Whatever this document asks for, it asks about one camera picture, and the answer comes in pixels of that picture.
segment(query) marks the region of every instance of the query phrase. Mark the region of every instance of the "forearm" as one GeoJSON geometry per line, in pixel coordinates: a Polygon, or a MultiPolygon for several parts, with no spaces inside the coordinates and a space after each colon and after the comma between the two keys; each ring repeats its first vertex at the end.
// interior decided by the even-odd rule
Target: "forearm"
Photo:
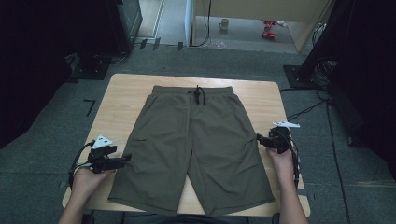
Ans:
{"type": "Polygon", "coordinates": [[[280,180],[280,224],[308,223],[292,178],[280,180]]]}
{"type": "Polygon", "coordinates": [[[72,193],[70,200],[59,219],[59,224],[80,224],[87,200],[88,198],[84,195],[80,196],[72,193]]]}

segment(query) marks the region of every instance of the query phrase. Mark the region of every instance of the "black cable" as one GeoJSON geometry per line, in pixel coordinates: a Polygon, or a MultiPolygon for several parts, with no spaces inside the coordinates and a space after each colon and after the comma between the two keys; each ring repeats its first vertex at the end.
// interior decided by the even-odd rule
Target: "black cable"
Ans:
{"type": "Polygon", "coordinates": [[[329,98],[325,99],[325,98],[321,97],[320,94],[319,94],[320,91],[324,91],[324,92],[326,92],[327,94],[329,94],[326,90],[323,90],[323,89],[317,90],[317,97],[319,98],[319,100],[322,100],[322,101],[327,101],[327,100],[329,100],[329,98]]]}
{"type": "Polygon", "coordinates": [[[374,176],[372,178],[372,181],[375,181],[376,175],[378,174],[378,170],[379,170],[379,159],[378,159],[378,163],[376,165],[376,169],[375,169],[375,173],[374,173],[374,176]]]}
{"type": "Polygon", "coordinates": [[[326,28],[326,24],[324,23],[320,23],[318,25],[318,27],[315,29],[314,33],[312,34],[312,46],[315,46],[315,44],[317,43],[317,35],[319,32],[323,33],[324,29],[326,28]]]}
{"type": "Polygon", "coordinates": [[[352,9],[350,9],[349,20],[348,20],[347,28],[346,28],[346,42],[344,44],[344,49],[342,51],[345,51],[347,49],[347,40],[349,39],[349,27],[350,27],[350,23],[352,21],[353,10],[355,9],[356,2],[357,2],[357,0],[355,0],[353,2],[352,9]]]}
{"type": "Polygon", "coordinates": [[[311,90],[309,90],[309,89],[288,88],[288,89],[282,89],[279,92],[284,92],[284,91],[311,91],[311,90]]]}
{"type": "Polygon", "coordinates": [[[343,194],[344,206],[345,206],[345,209],[346,209],[346,221],[349,224],[350,223],[350,217],[349,217],[349,209],[347,207],[347,197],[346,197],[346,193],[345,193],[345,189],[344,189],[343,178],[341,177],[340,166],[338,165],[337,153],[335,151],[334,133],[332,131],[332,121],[330,119],[329,107],[330,107],[330,102],[327,103],[326,112],[327,112],[327,119],[329,121],[329,126],[330,126],[330,136],[332,138],[332,154],[333,154],[333,157],[334,157],[335,166],[337,168],[337,174],[338,174],[338,179],[340,181],[341,192],[343,194]]]}
{"type": "MultiPolygon", "coordinates": [[[[134,44],[132,45],[132,48],[135,47],[135,46],[141,45],[141,44],[142,44],[142,42],[134,43],[134,44]]],[[[160,44],[160,45],[161,45],[161,46],[167,46],[167,47],[178,47],[178,44],[177,44],[177,45],[160,44]]]]}
{"type": "Polygon", "coordinates": [[[293,160],[293,172],[294,172],[294,185],[296,188],[298,188],[298,182],[300,181],[300,170],[299,170],[299,163],[298,163],[298,151],[291,145],[289,142],[289,139],[281,132],[277,131],[276,129],[273,129],[272,131],[277,132],[280,134],[283,139],[288,143],[289,148],[291,150],[291,158],[293,160]]]}
{"type": "Polygon", "coordinates": [[[108,62],[108,63],[102,63],[102,62],[96,62],[96,63],[97,63],[97,64],[115,64],[115,63],[120,63],[120,62],[122,62],[122,61],[126,58],[126,56],[128,56],[128,53],[127,53],[127,52],[123,52],[122,54],[123,54],[122,58],[119,59],[118,61],[115,61],[115,62],[108,62]]]}
{"type": "Polygon", "coordinates": [[[76,157],[74,158],[73,163],[72,163],[72,166],[70,167],[70,170],[69,170],[69,187],[70,187],[70,188],[73,187],[74,172],[75,172],[75,170],[76,170],[76,168],[77,168],[76,164],[77,164],[77,161],[78,161],[79,157],[81,156],[82,151],[83,151],[86,147],[92,147],[93,144],[94,144],[94,142],[95,142],[95,141],[92,141],[92,142],[90,142],[90,143],[85,144],[85,146],[82,147],[82,148],[78,151],[76,157]]]}
{"type": "Polygon", "coordinates": [[[323,104],[324,102],[327,102],[327,101],[328,101],[328,100],[322,100],[322,101],[320,101],[319,103],[317,103],[317,104],[315,104],[315,105],[309,106],[308,108],[304,109],[303,111],[301,111],[301,112],[299,112],[299,113],[290,115],[290,116],[287,117],[287,120],[288,120],[288,121],[291,121],[291,120],[293,120],[293,119],[297,119],[298,117],[300,117],[300,115],[308,113],[309,111],[311,111],[311,110],[312,110],[313,108],[315,108],[316,106],[321,105],[321,104],[323,104]]]}
{"type": "Polygon", "coordinates": [[[122,212],[122,220],[121,220],[121,224],[125,223],[125,212],[122,212]]]}
{"type": "Polygon", "coordinates": [[[294,148],[296,149],[296,151],[297,151],[297,153],[298,153],[298,147],[297,147],[297,144],[296,144],[296,142],[294,142],[294,140],[293,139],[291,139],[290,140],[293,144],[294,144],[294,148]]]}
{"type": "Polygon", "coordinates": [[[207,12],[207,35],[206,35],[205,40],[200,45],[190,45],[190,47],[199,48],[202,45],[204,45],[207,42],[207,40],[210,38],[210,10],[211,10],[211,8],[212,8],[212,0],[209,1],[209,10],[207,12]]]}
{"type": "Polygon", "coordinates": [[[74,167],[73,170],[76,170],[77,168],[79,168],[79,167],[81,167],[81,166],[85,166],[86,164],[88,164],[88,163],[87,163],[87,162],[84,162],[84,163],[82,163],[82,164],[80,164],[80,165],[77,165],[77,166],[74,167]]]}

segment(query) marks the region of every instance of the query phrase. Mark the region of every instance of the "drawstring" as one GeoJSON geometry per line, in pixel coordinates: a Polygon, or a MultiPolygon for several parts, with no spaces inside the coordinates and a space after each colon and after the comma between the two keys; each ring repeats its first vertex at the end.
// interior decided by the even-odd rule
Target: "drawstring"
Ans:
{"type": "Polygon", "coordinates": [[[199,95],[200,95],[199,90],[201,90],[202,95],[204,96],[204,104],[205,104],[205,93],[204,93],[204,90],[203,90],[201,87],[198,87],[198,85],[197,85],[197,88],[195,89],[195,91],[189,91],[189,92],[187,92],[187,93],[192,93],[192,92],[194,92],[195,102],[196,102],[197,104],[199,104],[199,95]]]}

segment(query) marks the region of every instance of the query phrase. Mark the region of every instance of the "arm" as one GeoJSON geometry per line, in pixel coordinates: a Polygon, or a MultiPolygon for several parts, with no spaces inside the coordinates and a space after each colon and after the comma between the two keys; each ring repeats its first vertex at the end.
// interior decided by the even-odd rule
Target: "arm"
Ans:
{"type": "Polygon", "coordinates": [[[271,148],[266,150],[273,161],[280,185],[279,223],[308,223],[293,182],[294,172],[291,151],[287,150],[282,154],[277,154],[271,148]]]}
{"type": "Polygon", "coordinates": [[[79,168],[74,176],[73,190],[67,203],[59,224],[80,224],[84,212],[85,203],[99,187],[102,180],[114,171],[105,171],[101,174],[94,174],[91,170],[79,168]]]}

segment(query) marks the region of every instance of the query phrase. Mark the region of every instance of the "red object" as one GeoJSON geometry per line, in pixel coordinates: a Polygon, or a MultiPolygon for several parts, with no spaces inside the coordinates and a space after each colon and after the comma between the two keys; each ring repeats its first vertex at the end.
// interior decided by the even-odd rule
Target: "red object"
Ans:
{"type": "Polygon", "coordinates": [[[269,33],[269,32],[264,32],[264,33],[262,33],[262,37],[268,38],[268,39],[275,39],[275,34],[269,33]]]}
{"type": "Polygon", "coordinates": [[[265,30],[269,30],[275,24],[276,24],[276,21],[264,21],[264,28],[265,28],[265,30]]]}

